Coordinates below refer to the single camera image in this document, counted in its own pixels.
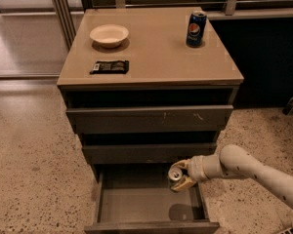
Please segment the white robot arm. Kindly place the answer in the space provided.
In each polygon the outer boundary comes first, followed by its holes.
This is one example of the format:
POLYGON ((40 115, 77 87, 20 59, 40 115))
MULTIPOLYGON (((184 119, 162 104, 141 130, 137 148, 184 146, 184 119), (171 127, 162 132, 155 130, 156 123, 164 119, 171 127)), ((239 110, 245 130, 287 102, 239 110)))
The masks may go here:
POLYGON ((178 161, 168 172, 170 188, 175 192, 214 178, 252 178, 293 210, 293 176, 263 164, 234 144, 226 145, 218 154, 178 161))

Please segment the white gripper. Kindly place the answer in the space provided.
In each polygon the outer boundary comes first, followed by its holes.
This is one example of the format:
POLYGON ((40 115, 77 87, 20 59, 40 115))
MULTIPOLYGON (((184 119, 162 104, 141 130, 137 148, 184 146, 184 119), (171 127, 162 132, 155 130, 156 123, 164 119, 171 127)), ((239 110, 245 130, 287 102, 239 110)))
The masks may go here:
POLYGON ((203 168, 203 157, 193 156, 190 159, 180 160, 172 165, 172 168, 187 170, 188 176, 184 175, 179 181, 173 182, 170 189, 174 192, 193 187, 197 182, 202 182, 207 179, 207 175, 203 168))

